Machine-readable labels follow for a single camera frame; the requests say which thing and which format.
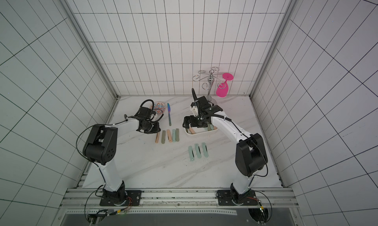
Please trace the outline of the olive folding fruit knife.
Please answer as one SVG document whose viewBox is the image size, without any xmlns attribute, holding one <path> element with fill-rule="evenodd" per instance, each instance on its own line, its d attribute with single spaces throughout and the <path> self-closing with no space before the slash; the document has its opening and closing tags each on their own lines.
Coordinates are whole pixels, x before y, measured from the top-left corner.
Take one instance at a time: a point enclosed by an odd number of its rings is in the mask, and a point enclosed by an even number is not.
<svg viewBox="0 0 378 226">
<path fill-rule="evenodd" d="M 175 129 L 175 141 L 176 142 L 180 141 L 180 132 L 178 128 Z"/>
</svg>

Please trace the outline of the pink folding fruit knife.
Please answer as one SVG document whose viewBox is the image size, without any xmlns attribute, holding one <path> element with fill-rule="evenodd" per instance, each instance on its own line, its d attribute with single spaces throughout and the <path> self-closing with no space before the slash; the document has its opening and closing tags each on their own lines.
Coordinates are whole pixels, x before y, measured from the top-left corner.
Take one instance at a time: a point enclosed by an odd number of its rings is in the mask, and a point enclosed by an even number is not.
<svg viewBox="0 0 378 226">
<path fill-rule="evenodd" d="M 168 130 L 166 131 L 166 133 L 167 133 L 168 141 L 169 141 L 169 142 L 173 142 L 171 131 L 168 129 Z"/>
</svg>

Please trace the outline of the mint folding fruit knife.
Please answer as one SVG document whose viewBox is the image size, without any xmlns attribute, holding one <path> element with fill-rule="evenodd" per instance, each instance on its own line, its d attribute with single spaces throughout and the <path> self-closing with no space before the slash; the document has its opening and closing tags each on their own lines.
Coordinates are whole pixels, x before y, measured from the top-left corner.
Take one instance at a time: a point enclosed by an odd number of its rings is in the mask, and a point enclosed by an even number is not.
<svg viewBox="0 0 378 226">
<path fill-rule="evenodd" d="M 207 145 L 206 145 L 205 142 L 202 142 L 202 149 L 203 149 L 203 155 L 204 155 L 204 157 L 208 158 L 209 154 L 208 154 Z"/>
</svg>

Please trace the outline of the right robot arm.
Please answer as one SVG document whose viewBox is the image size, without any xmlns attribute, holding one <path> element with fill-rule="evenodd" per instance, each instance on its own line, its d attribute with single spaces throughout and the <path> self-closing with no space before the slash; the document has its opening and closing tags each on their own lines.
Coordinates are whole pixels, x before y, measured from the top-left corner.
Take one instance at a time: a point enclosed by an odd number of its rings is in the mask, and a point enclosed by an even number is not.
<svg viewBox="0 0 378 226">
<path fill-rule="evenodd" d="M 217 127 L 236 145 L 235 164 L 239 171 L 230 185 L 230 198 L 235 205 L 241 205 L 254 196 L 250 183 L 255 174 L 267 166 L 268 157 L 263 138 L 260 134 L 251 134 L 235 124 L 221 107 L 211 105 L 205 96 L 197 97 L 192 89 L 194 102 L 191 104 L 192 115 L 183 119 L 183 128 Z"/>
</svg>

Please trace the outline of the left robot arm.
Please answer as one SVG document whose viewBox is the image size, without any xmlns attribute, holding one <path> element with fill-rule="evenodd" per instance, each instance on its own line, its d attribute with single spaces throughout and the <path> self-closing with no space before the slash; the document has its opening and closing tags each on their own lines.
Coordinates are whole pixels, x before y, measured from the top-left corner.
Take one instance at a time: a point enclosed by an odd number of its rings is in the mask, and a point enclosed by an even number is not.
<svg viewBox="0 0 378 226">
<path fill-rule="evenodd" d="M 89 162 L 98 164 L 104 180 L 103 194 L 114 204 L 120 205 L 126 201 L 127 192 L 124 181 L 119 176 L 115 161 L 118 136 L 132 131 L 144 134 L 155 134 L 161 131 L 160 119 L 155 120 L 156 109 L 151 99 L 141 103 L 139 110 L 133 116 L 124 116 L 124 120 L 115 124 L 95 124 L 83 147 L 82 155 Z"/>
</svg>

